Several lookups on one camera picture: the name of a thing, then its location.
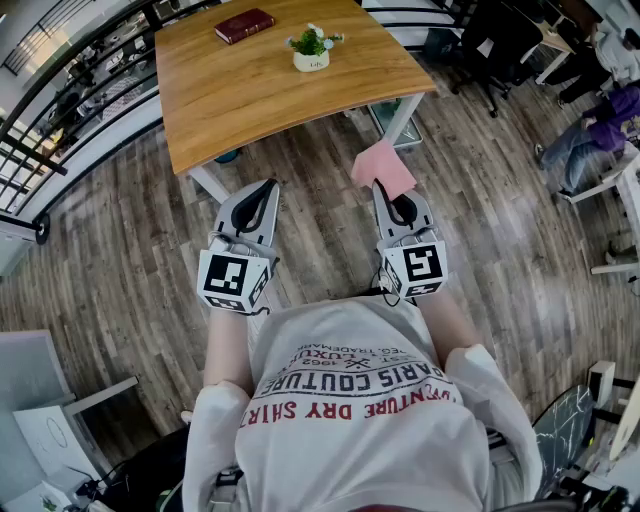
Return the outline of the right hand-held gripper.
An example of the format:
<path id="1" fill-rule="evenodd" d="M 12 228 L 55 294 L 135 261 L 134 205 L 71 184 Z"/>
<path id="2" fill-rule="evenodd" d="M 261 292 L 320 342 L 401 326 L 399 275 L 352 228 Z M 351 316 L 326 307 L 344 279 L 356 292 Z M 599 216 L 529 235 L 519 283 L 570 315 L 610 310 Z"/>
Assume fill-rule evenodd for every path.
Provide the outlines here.
<path id="1" fill-rule="evenodd" d="M 372 185 L 381 256 L 378 285 L 398 299 L 410 301 L 436 293 L 448 279 L 445 243 L 438 240 L 427 200 L 416 191 L 394 199 L 384 186 Z M 396 236 L 407 228 L 410 234 Z"/>

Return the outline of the pink cloth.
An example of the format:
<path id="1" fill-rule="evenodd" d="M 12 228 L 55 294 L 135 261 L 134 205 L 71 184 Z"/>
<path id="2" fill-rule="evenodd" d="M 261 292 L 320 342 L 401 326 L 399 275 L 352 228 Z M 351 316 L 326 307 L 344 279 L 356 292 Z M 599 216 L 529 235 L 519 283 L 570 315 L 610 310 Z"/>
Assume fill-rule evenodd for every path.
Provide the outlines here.
<path id="1" fill-rule="evenodd" d="M 417 184 L 392 144 L 386 139 L 380 140 L 356 156 L 351 178 L 359 187 L 372 188 L 374 182 L 378 181 L 390 200 L 413 190 Z"/>

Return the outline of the flowering plant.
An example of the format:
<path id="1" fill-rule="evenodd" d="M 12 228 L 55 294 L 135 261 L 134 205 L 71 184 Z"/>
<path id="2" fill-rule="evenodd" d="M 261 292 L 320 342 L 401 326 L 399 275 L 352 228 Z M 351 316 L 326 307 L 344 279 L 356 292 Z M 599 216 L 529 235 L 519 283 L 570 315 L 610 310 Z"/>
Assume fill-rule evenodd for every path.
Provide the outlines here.
<path id="1" fill-rule="evenodd" d="M 345 36 L 340 33 L 328 35 L 325 31 L 308 23 L 298 39 L 289 37 L 285 45 L 293 50 L 294 67 L 304 73 L 320 71 L 330 64 L 330 50 L 336 43 L 343 43 Z"/>

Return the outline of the person's left forearm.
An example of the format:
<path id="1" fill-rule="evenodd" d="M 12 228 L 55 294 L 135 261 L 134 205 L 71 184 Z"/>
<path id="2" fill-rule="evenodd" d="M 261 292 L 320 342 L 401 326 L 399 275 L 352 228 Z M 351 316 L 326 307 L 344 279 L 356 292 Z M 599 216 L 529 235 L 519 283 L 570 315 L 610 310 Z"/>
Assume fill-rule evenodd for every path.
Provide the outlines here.
<path id="1" fill-rule="evenodd" d="M 208 326 L 203 385 L 228 382 L 252 396 L 254 381 L 246 317 L 233 311 L 211 309 Z"/>

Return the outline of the person's right forearm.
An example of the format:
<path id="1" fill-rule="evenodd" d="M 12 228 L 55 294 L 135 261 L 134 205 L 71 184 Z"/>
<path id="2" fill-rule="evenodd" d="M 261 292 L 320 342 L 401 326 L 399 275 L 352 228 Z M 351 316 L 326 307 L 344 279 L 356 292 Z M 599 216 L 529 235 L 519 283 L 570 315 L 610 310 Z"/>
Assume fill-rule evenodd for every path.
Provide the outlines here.
<path id="1" fill-rule="evenodd" d="M 481 343 L 478 331 L 446 289 L 416 299 L 442 368 L 455 349 Z"/>

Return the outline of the white table leg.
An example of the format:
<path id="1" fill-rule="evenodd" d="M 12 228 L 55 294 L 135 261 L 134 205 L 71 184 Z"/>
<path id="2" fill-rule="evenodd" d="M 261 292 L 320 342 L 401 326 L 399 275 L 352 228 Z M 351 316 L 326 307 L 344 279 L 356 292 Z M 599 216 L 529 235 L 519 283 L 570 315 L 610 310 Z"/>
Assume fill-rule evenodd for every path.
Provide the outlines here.
<path id="1" fill-rule="evenodd" d="M 402 134 L 404 128 L 409 123 L 411 116 L 419 106 L 424 94 L 417 93 L 405 96 L 400 99 L 398 108 L 396 109 L 383 138 L 393 146 L 396 145 L 397 139 Z"/>
<path id="2" fill-rule="evenodd" d="M 222 204 L 230 197 L 230 193 L 225 186 L 208 168 L 196 166 L 190 169 L 188 174 L 218 203 Z"/>

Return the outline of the green glass tray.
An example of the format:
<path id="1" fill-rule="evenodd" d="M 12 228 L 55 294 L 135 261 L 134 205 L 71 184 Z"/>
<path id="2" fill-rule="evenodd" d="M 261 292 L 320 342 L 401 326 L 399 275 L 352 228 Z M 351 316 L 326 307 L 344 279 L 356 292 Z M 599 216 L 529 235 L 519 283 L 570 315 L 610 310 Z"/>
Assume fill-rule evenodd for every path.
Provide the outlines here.
<path id="1" fill-rule="evenodd" d="M 392 120 L 400 104 L 401 99 L 398 98 L 394 101 L 384 101 L 367 106 L 367 110 L 381 136 L 387 132 L 389 126 L 392 124 Z M 414 119 L 410 118 L 393 146 L 395 149 L 405 149 L 416 146 L 422 142 L 423 136 Z"/>

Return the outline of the black floor box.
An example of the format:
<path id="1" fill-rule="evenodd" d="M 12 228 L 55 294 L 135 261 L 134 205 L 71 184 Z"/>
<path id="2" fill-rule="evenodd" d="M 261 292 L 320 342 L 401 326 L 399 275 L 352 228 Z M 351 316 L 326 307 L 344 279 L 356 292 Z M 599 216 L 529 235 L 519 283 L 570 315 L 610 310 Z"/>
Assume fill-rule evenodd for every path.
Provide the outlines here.
<path id="1" fill-rule="evenodd" d="M 444 28 L 430 28 L 423 46 L 426 61 L 439 64 L 453 64 L 463 59 L 461 38 L 455 31 Z"/>

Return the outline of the black metal railing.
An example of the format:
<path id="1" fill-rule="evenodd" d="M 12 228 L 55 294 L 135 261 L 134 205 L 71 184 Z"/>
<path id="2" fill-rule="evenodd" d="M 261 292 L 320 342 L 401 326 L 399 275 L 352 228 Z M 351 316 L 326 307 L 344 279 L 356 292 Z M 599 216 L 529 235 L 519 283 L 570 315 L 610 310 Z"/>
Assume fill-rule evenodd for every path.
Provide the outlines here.
<path id="1" fill-rule="evenodd" d="M 224 0 L 26 0 L 0 16 L 0 212 L 161 120 L 155 36 Z"/>
<path id="2" fill-rule="evenodd" d="M 388 29 L 463 28 L 477 0 L 356 0 Z"/>

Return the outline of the black office chair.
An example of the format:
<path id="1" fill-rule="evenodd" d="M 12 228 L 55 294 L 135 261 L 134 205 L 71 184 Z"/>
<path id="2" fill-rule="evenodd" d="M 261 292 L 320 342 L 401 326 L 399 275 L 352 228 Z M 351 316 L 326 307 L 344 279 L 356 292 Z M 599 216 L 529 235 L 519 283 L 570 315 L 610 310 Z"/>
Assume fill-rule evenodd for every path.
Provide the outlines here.
<path id="1" fill-rule="evenodd" d="M 540 28 L 505 0 L 478 0 L 460 41 L 467 74 L 451 92 L 457 95 L 463 87 L 477 84 L 489 102 L 489 115 L 497 118 L 491 90 L 499 90 L 506 99 L 508 85 L 542 40 Z"/>

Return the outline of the white work desk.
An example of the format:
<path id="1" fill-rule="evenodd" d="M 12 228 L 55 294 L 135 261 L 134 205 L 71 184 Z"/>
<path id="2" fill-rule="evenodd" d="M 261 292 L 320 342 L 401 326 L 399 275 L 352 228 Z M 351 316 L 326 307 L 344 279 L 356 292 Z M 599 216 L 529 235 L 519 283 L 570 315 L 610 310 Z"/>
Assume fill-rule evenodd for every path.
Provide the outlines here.
<path id="1" fill-rule="evenodd" d="M 601 182 L 569 199 L 570 204 L 579 203 L 587 198 L 601 194 L 614 188 L 622 201 L 633 235 L 633 244 L 636 251 L 635 258 L 629 263 L 616 263 L 613 265 L 601 265 L 592 267 L 592 275 L 609 273 L 628 273 L 640 277 L 640 150 L 630 142 L 623 147 L 621 158 L 614 167 L 604 175 Z"/>

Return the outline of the person's white printed shirt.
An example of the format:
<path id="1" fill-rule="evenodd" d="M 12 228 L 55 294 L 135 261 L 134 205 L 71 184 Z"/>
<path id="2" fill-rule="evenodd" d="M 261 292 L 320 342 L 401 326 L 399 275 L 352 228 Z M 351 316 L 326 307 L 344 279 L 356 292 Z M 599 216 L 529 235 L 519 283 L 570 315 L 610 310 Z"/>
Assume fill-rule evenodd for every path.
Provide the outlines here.
<path id="1" fill-rule="evenodd" d="M 252 396 L 204 386 L 184 512 L 490 512 L 532 500 L 536 436 L 482 342 L 442 368 L 412 302 L 353 297 L 270 314 Z"/>

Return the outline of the light wooden desk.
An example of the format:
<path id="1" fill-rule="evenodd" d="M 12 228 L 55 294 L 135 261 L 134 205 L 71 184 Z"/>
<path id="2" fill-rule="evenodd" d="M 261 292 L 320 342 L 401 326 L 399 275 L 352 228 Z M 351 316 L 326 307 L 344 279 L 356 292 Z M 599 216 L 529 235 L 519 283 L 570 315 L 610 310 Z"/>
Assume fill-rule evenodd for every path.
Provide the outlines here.
<path id="1" fill-rule="evenodd" d="M 557 33 L 554 26 L 550 25 L 545 20 L 541 22 L 536 22 L 532 18 L 528 17 L 528 20 L 538 27 L 538 31 L 542 35 L 542 40 L 539 43 L 536 43 L 531 49 L 529 49 L 520 59 L 521 63 L 524 63 L 537 49 L 538 46 L 543 45 L 548 48 L 554 49 L 558 52 L 554 60 L 544 68 L 544 70 L 539 73 L 535 78 L 535 83 L 537 85 L 543 85 L 548 76 L 553 73 L 564 61 L 569 57 L 570 54 L 574 54 L 574 50 L 571 46 Z"/>

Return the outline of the dark marble pattern stool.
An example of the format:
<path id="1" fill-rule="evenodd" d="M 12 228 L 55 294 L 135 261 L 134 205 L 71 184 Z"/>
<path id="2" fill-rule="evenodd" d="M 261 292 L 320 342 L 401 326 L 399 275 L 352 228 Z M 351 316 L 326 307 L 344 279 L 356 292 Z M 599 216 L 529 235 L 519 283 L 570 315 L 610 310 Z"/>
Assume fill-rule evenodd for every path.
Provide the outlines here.
<path id="1" fill-rule="evenodd" d="M 537 498 L 547 495 L 561 474 L 580 457 L 594 405 L 589 388 L 577 385 L 556 398 L 535 421 L 533 428 L 542 460 Z"/>

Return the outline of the white side desk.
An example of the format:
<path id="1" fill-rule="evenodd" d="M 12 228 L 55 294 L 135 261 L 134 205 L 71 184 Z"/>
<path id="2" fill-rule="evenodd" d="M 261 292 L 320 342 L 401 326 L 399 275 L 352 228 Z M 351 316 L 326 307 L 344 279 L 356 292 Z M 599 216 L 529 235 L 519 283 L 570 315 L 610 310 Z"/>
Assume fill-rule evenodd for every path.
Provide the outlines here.
<path id="1" fill-rule="evenodd" d="M 43 482 L 59 471 L 105 477 L 112 465 L 81 414 L 137 384 L 130 377 L 79 399 L 49 331 L 0 332 L 0 506 L 39 510 Z"/>

